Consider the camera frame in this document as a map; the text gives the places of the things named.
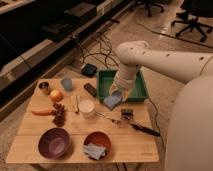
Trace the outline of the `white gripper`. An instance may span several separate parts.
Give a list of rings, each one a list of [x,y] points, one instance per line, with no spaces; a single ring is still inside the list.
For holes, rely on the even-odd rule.
[[[115,91],[120,91],[122,94],[122,101],[125,102],[133,90],[135,80],[136,76],[133,76],[132,79],[127,79],[116,74],[109,89],[109,94],[112,95]]]

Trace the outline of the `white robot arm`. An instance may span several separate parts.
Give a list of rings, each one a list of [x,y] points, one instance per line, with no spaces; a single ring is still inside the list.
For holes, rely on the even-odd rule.
[[[154,50],[145,41],[118,45],[113,88],[128,97],[142,68],[164,76],[158,91],[173,105],[166,130],[163,171],[213,171],[213,52]]]

